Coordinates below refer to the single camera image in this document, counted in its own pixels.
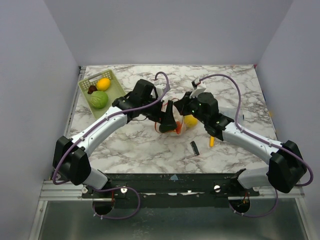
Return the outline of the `peach toy fruit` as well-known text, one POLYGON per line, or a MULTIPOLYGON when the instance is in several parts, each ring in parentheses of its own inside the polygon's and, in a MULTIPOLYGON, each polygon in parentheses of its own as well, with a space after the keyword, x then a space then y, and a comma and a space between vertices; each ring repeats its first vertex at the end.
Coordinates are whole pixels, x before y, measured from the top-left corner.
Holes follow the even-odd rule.
POLYGON ((175 128, 175 133, 177 135, 180 135, 182 133, 182 129, 183 129, 183 123, 181 121, 176 121, 176 128, 175 128))

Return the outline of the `clear zip top bag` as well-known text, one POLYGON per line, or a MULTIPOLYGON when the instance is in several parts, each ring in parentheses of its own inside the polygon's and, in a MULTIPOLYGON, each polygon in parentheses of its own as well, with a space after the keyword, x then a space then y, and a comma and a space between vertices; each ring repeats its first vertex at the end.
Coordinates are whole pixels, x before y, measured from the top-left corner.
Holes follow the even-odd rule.
MULTIPOLYGON (((162 110, 163 112, 166 111, 168 101, 176 102, 176 101, 178 101, 178 100, 179 100, 179 99, 178 99, 177 97, 170 97, 170 98, 168 97, 166 100, 164 100, 164 103, 163 103, 163 105, 162 105, 162 109, 161 109, 161 110, 162 110)), ((182 132, 181 132, 181 134, 176 134, 175 131, 170 131, 170 132, 166 132, 166 133, 161 133, 161 132, 159 131, 160 123, 155 122, 155 123, 154 123, 154 130, 155 130, 158 134, 169 134, 169 135, 171 135, 171 136, 175 136, 175 135, 181 136, 185 131, 194 128, 194 127, 188 128, 188 127, 185 125, 185 123, 184 123, 184 117, 185 117, 185 116, 180 115, 179 112, 178 112, 178 110, 176 109, 176 107, 175 107, 174 105, 172 106, 172 109, 173 109, 173 117, 174 117, 175 121, 180 121, 180 122, 182 122, 182 124, 183 124, 183 125, 182 125, 182 132)))

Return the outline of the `yellow toy lemon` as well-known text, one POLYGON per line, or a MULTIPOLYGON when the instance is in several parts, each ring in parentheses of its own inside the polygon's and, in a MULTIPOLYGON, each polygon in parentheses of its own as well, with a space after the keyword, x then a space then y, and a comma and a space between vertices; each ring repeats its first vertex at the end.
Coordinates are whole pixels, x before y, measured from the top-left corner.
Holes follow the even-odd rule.
POLYGON ((184 117, 184 123, 187 128, 193 128, 198 124, 198 120, 192 115, 186 115, 184 117))

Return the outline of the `green plastic basket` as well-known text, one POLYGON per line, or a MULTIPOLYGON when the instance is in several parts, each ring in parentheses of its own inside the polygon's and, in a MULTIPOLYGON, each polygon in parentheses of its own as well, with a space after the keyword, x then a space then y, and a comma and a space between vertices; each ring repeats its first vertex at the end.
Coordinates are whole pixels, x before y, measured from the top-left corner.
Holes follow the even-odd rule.
POLYGON ((111 69, 79 81, 78 86, 96 120, 107 112, 115 99, 126 94, 111 69), (106 89, 98 87, 99 82, 104 82, 103 79, 109 79, 106 89))

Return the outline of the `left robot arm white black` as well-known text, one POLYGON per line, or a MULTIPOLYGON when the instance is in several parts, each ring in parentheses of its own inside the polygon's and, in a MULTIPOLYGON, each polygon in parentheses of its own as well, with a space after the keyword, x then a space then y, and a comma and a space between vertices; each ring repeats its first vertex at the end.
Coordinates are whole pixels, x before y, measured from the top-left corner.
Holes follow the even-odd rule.
POLYGON ((169 90, 169 83, 160 85, 140 79, 132 91, 115 99, 106 113, 84 131, 71 138, 60 137, 55 145, 52 163, 53 183, 60 185, 57 175, 61 175, 66 182, 75 186, 90 186, 99 197, 107 197, 111 191, 109 179, 103 172, 91 167, 89 157, 113 132, 139 115, 175 129, 173 103, 168 104, 166 111, 162 110, 163 97, 169 90))

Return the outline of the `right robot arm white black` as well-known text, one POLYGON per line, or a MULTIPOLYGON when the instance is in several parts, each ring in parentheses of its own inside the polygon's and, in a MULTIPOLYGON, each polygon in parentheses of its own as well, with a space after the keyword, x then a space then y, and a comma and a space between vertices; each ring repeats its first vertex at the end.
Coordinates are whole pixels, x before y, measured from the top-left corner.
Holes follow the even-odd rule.
POLYGON ((266 163, 265 167, 237 172, 236 180, 230 183, 230 191, 236 196, 253 187, 274 187, 289 193, 307 171, 297 159, 301 153, 294 142, 281 143, 263 136, 255 139, 253 132, 246 134, 232 118, 220 113, 218 101, 209 92, 197 97, 190 97, 187 92, 174 106, 182 116, 192 115, 203 123, 209 135, 237 145, 266 163))

